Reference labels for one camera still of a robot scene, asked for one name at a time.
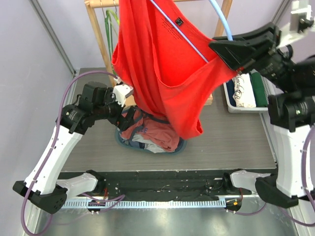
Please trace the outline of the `light blue hanger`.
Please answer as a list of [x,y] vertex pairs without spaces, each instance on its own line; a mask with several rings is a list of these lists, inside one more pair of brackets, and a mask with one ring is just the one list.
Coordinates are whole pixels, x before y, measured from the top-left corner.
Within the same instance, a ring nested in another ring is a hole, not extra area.
[[159,54],[168,60],[180,63],[206,64],[223,61],[209,48],[213,39],[202,33],[191,23],[172,0],[150,1],[153,11],[150,18],[155,21],[154,39]]

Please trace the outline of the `white plastic basket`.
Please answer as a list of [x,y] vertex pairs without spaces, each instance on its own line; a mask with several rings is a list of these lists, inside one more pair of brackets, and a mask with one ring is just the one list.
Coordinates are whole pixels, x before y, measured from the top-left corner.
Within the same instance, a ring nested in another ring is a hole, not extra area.
[[223,84],[230,113],[260,113],[268,110],[268,96],[274,94],[271,82],[258,72],[238,75]]

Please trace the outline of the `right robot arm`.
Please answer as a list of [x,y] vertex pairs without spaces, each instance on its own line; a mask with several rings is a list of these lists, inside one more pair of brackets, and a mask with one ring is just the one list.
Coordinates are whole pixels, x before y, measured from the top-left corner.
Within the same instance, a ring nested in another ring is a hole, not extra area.
[[314,200],[307,149],[315,132],[315,58],[299,63],[291,59],[292,43],[314,29],[314,20],[307,19],[283,28],[268,23],[231,40],[215,37],[209,44],[230,69],[240,75],[256,70],[281,90],[268,96],[270,123],[281,142],[277,173],[231,172],[222,182],[227,194],[247,189],[282,208],[294,207],[301,199]]

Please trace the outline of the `aluminium frame post left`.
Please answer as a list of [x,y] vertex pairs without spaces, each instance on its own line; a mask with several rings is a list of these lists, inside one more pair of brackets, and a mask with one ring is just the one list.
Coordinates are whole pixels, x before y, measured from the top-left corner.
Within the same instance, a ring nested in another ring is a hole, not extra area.
[[46,30],[49,38],[51,39],[52,43],[54,44],[57,52],[61,56],[63,62],[67,66],[69,72],[72,76],[76,75],[76,70],[73,67],[72,63],[70,62],[69,57],[67,56],[61,42],[59,41],[51,23],[49,22],[45,12],[43,11],[40,3],[38,0],[29,0],[30,5],[32,6],[33,10],[35,11],[36,15],[38,16],[40,22],[42,23],[44,29]]

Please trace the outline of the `folded navy shirt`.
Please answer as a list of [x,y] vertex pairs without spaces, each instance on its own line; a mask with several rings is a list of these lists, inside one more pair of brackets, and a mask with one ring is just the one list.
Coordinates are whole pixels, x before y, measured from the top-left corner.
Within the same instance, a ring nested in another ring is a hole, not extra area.
[[233,98],[234,95],[234,82],[232,80],[228,81],[225,83],[226,84],[226,89],[227,89],[227,94],[229,98],[229,102],[231,106],[236,107],[236,102]]

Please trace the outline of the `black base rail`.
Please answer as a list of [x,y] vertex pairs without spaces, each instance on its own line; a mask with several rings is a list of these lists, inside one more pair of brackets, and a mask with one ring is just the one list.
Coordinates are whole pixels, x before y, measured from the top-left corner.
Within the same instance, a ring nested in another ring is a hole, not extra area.
[[107,171],[98,172],[101,186],[93,197],[124,201],[215,201],[223,196],[249,196],[247,189],[228,186],[225,170]]

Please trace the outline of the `aluminium frame post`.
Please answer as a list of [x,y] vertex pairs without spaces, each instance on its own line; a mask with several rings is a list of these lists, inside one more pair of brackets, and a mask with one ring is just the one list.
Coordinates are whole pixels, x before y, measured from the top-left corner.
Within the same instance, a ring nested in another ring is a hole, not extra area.
[[289,8],[291,4],[291,0],[281,0],[280,5],[278,6],[275,14],[273,15],[271,22],[273,24],[278,24],[287,9]]
[[70,62],[69,57],[67,56],[61,42],[59,41],[51,23],[49,22],[45,12],[43,11],[40,3],[38,0],[29,0],[30,5],[32,6],[33,10],[35,11],[36,15],[38,16],[40,22],[42,23],[44,29],[46,30],[49,38],[51,39],[52,43],[54,44],[57,52],[61,56],[63,62],[67,66],[69,72],[72,76],[76,75],[76,70],[73,67],[72,63]]

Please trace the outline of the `grey tank top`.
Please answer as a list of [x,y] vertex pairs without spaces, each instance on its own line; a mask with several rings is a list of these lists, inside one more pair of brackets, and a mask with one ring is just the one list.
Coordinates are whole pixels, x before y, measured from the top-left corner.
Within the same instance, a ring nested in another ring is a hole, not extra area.
[[144,139],[141,135],[136,135],[132,138],[133,142],[138,142],[143,146],[144,150],[150,151],[152,153],[164,153],[166,152],[162,147],[155,144],[151,140]]

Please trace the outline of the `folded green shirt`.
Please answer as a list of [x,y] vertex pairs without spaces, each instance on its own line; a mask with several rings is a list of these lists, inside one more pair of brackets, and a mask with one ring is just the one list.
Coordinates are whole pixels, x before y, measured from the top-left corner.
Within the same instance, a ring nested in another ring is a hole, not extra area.
[[250,79],[251,79],[256,107],[267,107],[268,102],[266,99],[261,75],[258,72],[252,72],[250,73]]

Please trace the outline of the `folded white shirt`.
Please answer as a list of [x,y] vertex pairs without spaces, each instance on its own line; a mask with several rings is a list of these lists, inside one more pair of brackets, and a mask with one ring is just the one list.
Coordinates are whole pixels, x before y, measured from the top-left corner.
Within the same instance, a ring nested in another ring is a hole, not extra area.
[[233,98],[236,102],[236,107],[255,108],[256,103],[250,75],[248,73],[237,75],[232,81],[234,82]]

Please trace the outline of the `dark green hanger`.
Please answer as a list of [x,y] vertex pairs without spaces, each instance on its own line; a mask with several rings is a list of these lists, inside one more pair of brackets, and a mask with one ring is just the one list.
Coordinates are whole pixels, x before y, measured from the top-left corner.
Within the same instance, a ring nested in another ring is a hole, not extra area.
[[105,11],[105,31],[108,43],[109,54],[112,56],[114,47],[113,47],[113,26],[112,26],[112,19],[109,10]]

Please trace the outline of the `lime green hanger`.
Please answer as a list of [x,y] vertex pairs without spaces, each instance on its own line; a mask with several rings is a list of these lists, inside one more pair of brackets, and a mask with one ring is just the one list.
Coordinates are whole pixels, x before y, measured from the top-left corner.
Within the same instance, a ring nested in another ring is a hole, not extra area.
[[108,14],[110,14],[115,19],[117,25],[119,26],[120,25],[120,19],[119,19],[118,15],[113,10],[110,10],[110,9],[106,10],[106,12]]

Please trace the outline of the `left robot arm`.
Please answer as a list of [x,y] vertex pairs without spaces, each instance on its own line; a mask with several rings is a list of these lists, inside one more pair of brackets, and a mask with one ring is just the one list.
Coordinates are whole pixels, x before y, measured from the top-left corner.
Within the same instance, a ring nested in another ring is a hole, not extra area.
[[100,196],[105,178],[97,172],[88,170],[70,179],[59,179],[59,175],[74,147],[96,121],[107,120],[121,131],[133,125],[136,109],[130,107],[126,115],[122,114],[132,94],[133,88],[124,83],[113,88],[99,82],[85,84],[75,103],[62,108],[51,140],[33,171],[25,180],[15,182],[13,190],[49,214],[78,195]]

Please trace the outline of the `wooden clothes rack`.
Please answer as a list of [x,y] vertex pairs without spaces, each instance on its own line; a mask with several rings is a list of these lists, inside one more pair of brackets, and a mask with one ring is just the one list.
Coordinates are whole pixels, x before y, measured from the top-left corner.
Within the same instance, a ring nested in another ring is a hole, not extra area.
[[[233,3],[232,0],[222,0],[220,9],[221,9],[225,19],[227,19],[228,15],[229,15],[232,3]],[[87,10],[93,31],[94,31],[94,35],[95,35],[97,43],[98,43],[98,47],[99,47],[103,62],[105,64],[105,67],[107,69],[109,69],[110,73],[113,73],[113,70],[111,68],[111,59],[109,58],[109,54],[106,50],[105,41],[103,39],[100,25],[99,25],[99,22],[97,20],[95,9],[96,8],[103,9],[103,8],[107,8],[107,7],[117,7],[117,6],[119,6],[120,1],[119,0],[85,0],[84,4],[85,4],[86,10]],[[223,22],[222,22],[222,20],[219,19],[217,22],[216,30],[215,30],[215,37],[222,36],[223,31],[224,31]],[[205,106],[211,105],[212,103],[213,103],[213,96],[211,94],[209,96],[209,98],[207,99]],[[135,105],[133,96],[130,96],[126,99],[126,105],[127,106]]]

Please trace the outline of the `red tank top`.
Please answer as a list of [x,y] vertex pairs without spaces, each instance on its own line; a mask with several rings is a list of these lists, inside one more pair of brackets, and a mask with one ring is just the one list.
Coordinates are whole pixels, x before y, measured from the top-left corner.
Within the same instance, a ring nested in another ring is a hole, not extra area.
[[120,78],[134,89],[137,106],[166,118],[183,139],[203,133],[199,116],[209,95],[236,73],[224,62],[196,64],[168,60],[154,39],[155,13],[150,0],[120,1],[118,44],[112,63]]

